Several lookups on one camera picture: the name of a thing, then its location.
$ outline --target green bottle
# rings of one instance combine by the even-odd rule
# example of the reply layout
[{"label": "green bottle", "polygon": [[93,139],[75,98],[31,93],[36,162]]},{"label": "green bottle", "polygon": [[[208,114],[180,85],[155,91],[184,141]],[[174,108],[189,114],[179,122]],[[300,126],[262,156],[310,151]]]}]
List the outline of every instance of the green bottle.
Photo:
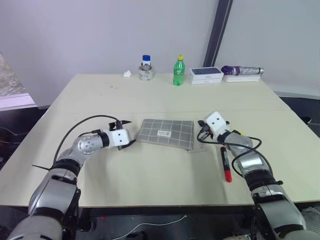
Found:
[{"label": "green bottle", "polygon": [[186,65],[184,63],[184,56],[179,55],[178,61],[173,67],[173,84],[180,86],[185,80],[185,69]]}]

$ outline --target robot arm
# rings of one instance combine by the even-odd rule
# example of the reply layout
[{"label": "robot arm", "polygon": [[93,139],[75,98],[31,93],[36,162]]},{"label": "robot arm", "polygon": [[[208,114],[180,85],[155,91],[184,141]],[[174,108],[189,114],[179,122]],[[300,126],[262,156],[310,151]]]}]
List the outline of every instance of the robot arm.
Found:
[{"label": "robot arm", "polygon": [[8,240],[61,240],[63,225],[74,216],[81,191],[77,177],[85,161],[102,148],[130,146],[127,130],[95,130],[96,134],[78,137],[53,163],[34,191],[29,205],[29,217],[18,224]]},{"label": "robot arm", "polygon": [[251,191],[262,236],[266,240],[320,240],[319,235],[306,230],[303,216],[285,193],[282,181],[275,180],[264,158],[243,147],[253,148],[252,140],[236,131],[229,131],[218,112],[210,114],[204,122],[200,132],[204,132],[205,137],[211,135],[215,142],[224,144],[234,157],[239,156],[236,164]]}]

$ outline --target white box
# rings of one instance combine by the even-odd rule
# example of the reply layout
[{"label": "white box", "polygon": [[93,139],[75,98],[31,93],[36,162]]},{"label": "white box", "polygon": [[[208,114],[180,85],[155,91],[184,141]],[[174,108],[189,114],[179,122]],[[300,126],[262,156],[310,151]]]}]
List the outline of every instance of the white box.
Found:
[{"label": "white box", "polygon": [[224,75],[223,80],[228,83],[236,82],[258,82],[261,79],[261,75]]},{"label": "white box", "polygon": [[200,67],[189,69],[189,81],[191,84],[221,83],[224,74],[217,67]]}]

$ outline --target beige table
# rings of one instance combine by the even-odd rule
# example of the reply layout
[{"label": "beige table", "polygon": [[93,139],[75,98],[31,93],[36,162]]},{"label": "beige table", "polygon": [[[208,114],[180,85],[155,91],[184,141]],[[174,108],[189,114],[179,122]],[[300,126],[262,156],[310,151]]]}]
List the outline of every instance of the beige table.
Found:
[{"label": "beige table", "polygon": [[[68,129],[81,119],[108,114],[130,120],[132,137],[144,118],[203,119],[220,111],[231,127],[261,138],[260,151],[276,180],[294,202],[320,200],[320,140],[262,81],[171,85],[170,74],[143,82],[135,76],[77,75],[30,131],[0,171],[0,205],[26,206],[46,174],[32,164],[50,167]],[[82,132],[107,128],[109,120],[92,119],[67,138],[70,146]],[[195,143],[200,152],[137,142],[118,151],[102,149],[82,168],[81,207],[248,205],[250,192],[232,172],[227,183],[216,147]]]}]

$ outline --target plastic bottle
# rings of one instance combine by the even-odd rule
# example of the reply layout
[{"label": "plastic bottle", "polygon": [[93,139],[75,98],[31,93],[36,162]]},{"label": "plastic bottle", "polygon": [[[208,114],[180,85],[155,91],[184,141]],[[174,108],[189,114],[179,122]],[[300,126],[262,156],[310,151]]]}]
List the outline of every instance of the plastic bottle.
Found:
[{"label": "plastic bottle", "polygon": [[179,55],[176,64],[173,67],[173,84],[180,86],[185,80],[185,63],[184,56]]},{"label": "plastic bottle", "polygon": [[147,71],[151,69],[151,58],[150,55],[143,55],[142,56],[142,70]]}]

